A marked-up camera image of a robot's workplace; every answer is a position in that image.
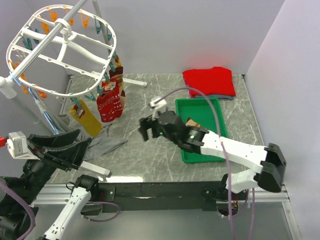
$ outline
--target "green plastic bin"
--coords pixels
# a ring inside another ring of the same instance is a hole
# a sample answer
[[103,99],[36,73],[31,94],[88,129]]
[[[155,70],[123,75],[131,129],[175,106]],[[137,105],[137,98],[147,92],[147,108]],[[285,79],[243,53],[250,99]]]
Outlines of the green plastic bin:
[[[219,100],[215,97],[210,97],[216,113],[218,115],[221,136],[228,137],[226,124],[221,111]],[[193,121],[200,124],[202,127],[217,132],[215,117],[212,110],[204,98],[181,98],[175,100],[176,114],[182,118],[182,121],[186,123],[190,117]],[[211,163],[211,162],[223,162],[224,158],[217,156],[200,155],[197,153],[190,153],[181,150],[182,160],[187,164],[198,163]]]

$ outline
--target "gray marble surface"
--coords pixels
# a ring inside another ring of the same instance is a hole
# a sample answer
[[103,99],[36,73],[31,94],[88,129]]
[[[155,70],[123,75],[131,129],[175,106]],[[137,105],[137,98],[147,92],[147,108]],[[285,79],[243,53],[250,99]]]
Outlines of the gray marble surface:
[[[99,177],[101,182],[179,182],[179,181],[220,181],[228,172],[225,162],[187,164],[182,161],[180,149],[164,137],[143,141],[138,132],[139,119],[152,112],[148,102],[157,96],[163,96],[173,89],[184,87],[182,74],[127,74],[125,78],[145,81],[146,88],[125,85],[126,104],[120,118],[110,126],[110,137],[127,138],[127,143],[116,150],[89,162],[112,171],[111,178],[105,178],[94,172],[79,169],[64,172],[57,170],[51,183],[64,184],[75,181],[82,174]],[[259,127],[252,109],[245,82],[240,74],[233,75],[236,91],[234,100],[220,100],[228,137],[252,145],[262,145]],[[70,93],[83,91],[92,84],[92,80],[79,75],[70,86]],[[170,110],[175,110],[175,99],[188,98],[187,90],[176,92],[166,101]],[[83,98],[93,114],[99,115],[95,102]],[[68,100],[65,112],[73,103]],[[71,126],[77,122],[71,118]],[[241,172],[244,166],[231,163],[233,173]]]

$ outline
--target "christmas sock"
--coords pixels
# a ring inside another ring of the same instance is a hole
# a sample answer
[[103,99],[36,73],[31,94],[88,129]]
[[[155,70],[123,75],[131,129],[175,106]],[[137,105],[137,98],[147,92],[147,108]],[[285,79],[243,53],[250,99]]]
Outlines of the christmas sock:
[[111,78],[110,82],[102,83],[103,92],[96,99],[98,111],[103,123],[109,123],[122,115],[122,105],[120,102],[119,85],[116,78]]
[[74,117],[74,119],[80,124],[82,124],[86,132],[92,137],[98,136],[102,129],[101,123],[95,118],[95,116],[92,115],[83,100],[79,99],[79,102],[81,104],[80,107],[74,105],[70,110],[71,116]]
[[123,76],[124,76],[124,67],[121,66],[121,63],[119,62],[117,64],[117,67],[115,68],[115,71],[109,70],[109,76],[110,78],[116,78],[119,84],[119,93],[120,93],[120,102],[122,105],[122,108],[125,108],[125,104],[126,104],[126,93],[124,91],[124,80],[123,80]]

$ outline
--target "red sock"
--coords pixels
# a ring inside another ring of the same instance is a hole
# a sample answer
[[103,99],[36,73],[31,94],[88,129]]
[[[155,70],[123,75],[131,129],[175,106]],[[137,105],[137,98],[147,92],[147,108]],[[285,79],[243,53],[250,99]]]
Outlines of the red sock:
[[115,78],[109,83],[102,83],[103,93],[97,97],[96,104],[103,123],[109,123],[122,115],[123,108],[120,103],[119,85]]

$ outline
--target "white wall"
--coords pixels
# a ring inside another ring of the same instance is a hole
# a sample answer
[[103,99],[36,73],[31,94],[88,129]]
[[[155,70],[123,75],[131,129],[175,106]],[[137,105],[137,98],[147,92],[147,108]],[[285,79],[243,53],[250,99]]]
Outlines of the white wall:
[[[26,1],[0,0],[0,76],[7,77],[9,75],[6,63],[7,48],[33,12]],[[47,53],[57,56],[53,48],[46,48],[45,50]],[[65,91],[68,84],[68,76],[62,68],[40,61],[32,64],[25,72],[25,76],[30,82],[61,92]],[[17,85],[14,89],[16,89],[19,98],[42,118],[31,96],[23,94],[21,88]],[[54,111],[61,107],[61,104],[53,97],[48,97],[46,103]],[[0,123],[0,136],[3,137],[16,131],[23,131],[26,136],[31,133],[41,133],[41,130],[32,123],[30,118],[1,93]],[[12,160],[6,147],[0,148],[0,176],[19,176],[22,173],[23,164],[24,161]]]
[[[34,11],[77,0],[27,0]],[[126,73],[181,73],[223,66],[245,74],[284,0],[99,0]],[[91,0],[83,9],[94,13]],[[96,36],[94,21],[83,31]]]
[[286,0],[245,77],[264,141],[286,157],[304,240],[320,235],[319,9],[319,0]]

